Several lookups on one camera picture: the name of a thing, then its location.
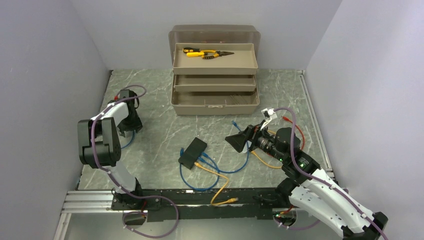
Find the black network switch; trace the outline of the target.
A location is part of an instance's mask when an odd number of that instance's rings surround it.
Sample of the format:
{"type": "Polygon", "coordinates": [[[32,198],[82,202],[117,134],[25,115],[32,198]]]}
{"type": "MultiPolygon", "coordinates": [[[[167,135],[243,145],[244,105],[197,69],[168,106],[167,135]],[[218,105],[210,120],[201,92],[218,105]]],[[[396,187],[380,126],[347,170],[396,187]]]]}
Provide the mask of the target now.
{"type": "Polygon", "coordinates": [[[206,142],[195,137],[193,141],[189,144],[189,146],[186,148],[186,150],[183,151],[183,153],[178,159],[178,162],[183,167],[186,167],[187,169],[191,170],[194,167],[195,162],[206,150],[207,146],[208,145],[206,142]]]}

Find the blue ethernet cable long loop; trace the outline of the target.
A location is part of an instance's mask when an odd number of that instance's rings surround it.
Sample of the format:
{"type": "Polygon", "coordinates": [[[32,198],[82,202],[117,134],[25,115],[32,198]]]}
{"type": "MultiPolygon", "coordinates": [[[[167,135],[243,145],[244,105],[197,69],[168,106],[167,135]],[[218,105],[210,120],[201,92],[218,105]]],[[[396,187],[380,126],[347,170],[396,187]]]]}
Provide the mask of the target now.
{"type": "Polygon", "coordinates": [[[199,172],[189,173],[188,179],[186,179],[185,173],[188,172],[186,170],[183,170],[182,164],[179,164],[179,176],[182,183],[189,189],[192,189],[197,192],[205,192],[213,189],[217,186],[220,180],[219,176],[215,176],[214,179],[211,176],[206,177],[206,179],[201,178],[199,172]]]}

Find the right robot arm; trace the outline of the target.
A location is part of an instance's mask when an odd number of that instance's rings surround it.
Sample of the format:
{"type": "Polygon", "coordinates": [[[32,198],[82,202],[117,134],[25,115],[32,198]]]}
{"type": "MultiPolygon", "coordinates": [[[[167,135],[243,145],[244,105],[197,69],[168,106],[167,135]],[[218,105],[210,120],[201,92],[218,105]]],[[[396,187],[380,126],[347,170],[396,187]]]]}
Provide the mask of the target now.
{"type": "Polygon", "coordinates": [[[286,178],[275,189],[276,203],[299,207],[334,230],[344,240],[378,240],[388,223],[382,212],[372,212],[344,191],[327,172],[300,149],[301,141],[291,127],[271,134],[260,124],[225,137],[238,153],[248,146],[282,163],[286,178]]]}

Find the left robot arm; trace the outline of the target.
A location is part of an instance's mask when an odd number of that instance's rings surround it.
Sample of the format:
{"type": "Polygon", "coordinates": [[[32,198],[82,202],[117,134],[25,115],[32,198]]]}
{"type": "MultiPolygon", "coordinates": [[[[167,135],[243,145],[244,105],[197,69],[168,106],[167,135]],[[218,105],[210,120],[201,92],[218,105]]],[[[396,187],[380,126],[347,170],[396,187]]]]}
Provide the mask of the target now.
{"type": "Polygon", "coordinates": [[[118,195],[131,210],[144,203],[142,188],[120,161],[122,147],[119,136],[135,135],[142,128],[137,113],[140,100],[130,89],[122,89],[98,115],[77,123],[78,154],[83,165],[105,172],[118,195]]]}

